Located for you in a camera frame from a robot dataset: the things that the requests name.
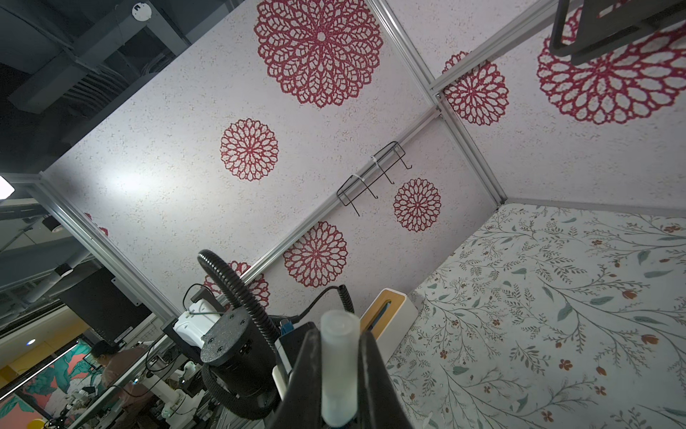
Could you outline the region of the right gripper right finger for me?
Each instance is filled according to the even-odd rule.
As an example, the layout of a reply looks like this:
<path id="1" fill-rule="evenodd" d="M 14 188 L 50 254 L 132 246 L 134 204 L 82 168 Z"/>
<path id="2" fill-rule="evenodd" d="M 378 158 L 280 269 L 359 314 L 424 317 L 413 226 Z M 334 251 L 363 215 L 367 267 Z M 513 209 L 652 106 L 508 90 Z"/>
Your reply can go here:
<path id="1" fill-rule="evenodd" d="M 360 336 L 357 366 L 359 427 L 412 429 L 371 332 Z"/>

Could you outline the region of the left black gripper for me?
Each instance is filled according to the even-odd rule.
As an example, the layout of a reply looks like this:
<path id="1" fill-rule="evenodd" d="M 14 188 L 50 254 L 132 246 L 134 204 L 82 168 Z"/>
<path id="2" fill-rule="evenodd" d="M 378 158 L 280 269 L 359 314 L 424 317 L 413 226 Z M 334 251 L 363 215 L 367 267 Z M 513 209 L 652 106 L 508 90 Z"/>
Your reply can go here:
<path id="1" fill-rule="evenodd" d="M 220 316 L 202 340 L 202 375 L 209 391 L 246 399 L 276 391 L 275 354 L 246 309 Z"/>

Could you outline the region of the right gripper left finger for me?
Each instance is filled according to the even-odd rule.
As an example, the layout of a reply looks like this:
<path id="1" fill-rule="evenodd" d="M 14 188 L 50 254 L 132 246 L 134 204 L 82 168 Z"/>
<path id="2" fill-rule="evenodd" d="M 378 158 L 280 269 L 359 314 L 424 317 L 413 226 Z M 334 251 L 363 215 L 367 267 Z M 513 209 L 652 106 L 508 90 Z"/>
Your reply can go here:
<path id="1" fill-rule="evenodd" d="M 304 338 L 285 397 L 270 428 L 322 427 L 322 342 L 314 328 Z"/>

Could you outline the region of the dark grey wall shelf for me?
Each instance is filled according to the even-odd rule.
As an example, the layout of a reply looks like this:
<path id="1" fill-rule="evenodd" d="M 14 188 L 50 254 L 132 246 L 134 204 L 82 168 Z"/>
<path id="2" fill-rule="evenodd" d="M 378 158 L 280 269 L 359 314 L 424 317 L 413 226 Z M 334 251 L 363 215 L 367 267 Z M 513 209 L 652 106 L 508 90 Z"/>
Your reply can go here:
<path id="1" fill-rule="evenodd" d="M 571 44 L 563 41 L 570 1 L 560 1 L 548 50 L 585 64 L 622 46 L 648 37 L 685 20 L 685 3 L 679 0 L 583 1 L 578 28 Z"/>

